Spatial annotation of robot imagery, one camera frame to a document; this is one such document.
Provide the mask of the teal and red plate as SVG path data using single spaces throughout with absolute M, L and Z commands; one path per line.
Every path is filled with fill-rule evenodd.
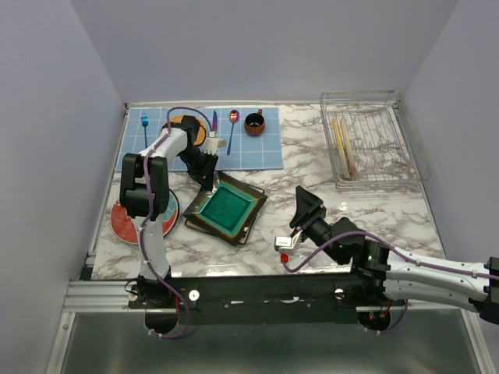
M 163 237 L 165 237 L 175 226 L 179 219 L 179 200 L 176 194 L 169 193 L 167 210 L 163 214 Z M 127 215 L 126 209 L 116 201 L 110 213 L 111 229 L 114 234 L 127 244 L 137 245 L 138 238 L 132 219 Z

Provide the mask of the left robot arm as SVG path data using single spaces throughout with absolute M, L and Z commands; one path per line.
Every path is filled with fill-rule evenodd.
M 189 115 L 180 122 L 168 118 L 151 145 L 122 159 L 119 202 L 136 229 L 140 276 L 155 280 L 147 287 L 146 298 L 157 308 L 167 306 L 173 296 L 172 287 L 163 282 L 170 274 L 163 233 L 170 197 L 168 165 L 179 157 L 188 176 L 203 189 L 210 190 L 214 184 L 218 138 L 210 119 L 203 119 L 204 125 Z

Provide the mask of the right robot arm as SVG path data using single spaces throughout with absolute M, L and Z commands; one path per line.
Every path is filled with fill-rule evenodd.
M 324 252 L 339 265 L 367 281 L 359 285 L 359 297 L 367 305 L 381 300 L 416 299 L 455 305 L 498 322 L 498 259 L 486 263 L 458 262 L 408 252 L 359 229 L 343 217 L 333 224 L 325 220 L 324 202 L 296 187 L 296 212 L 290 221 L 294 236 L 310 239 L 316 253 Z

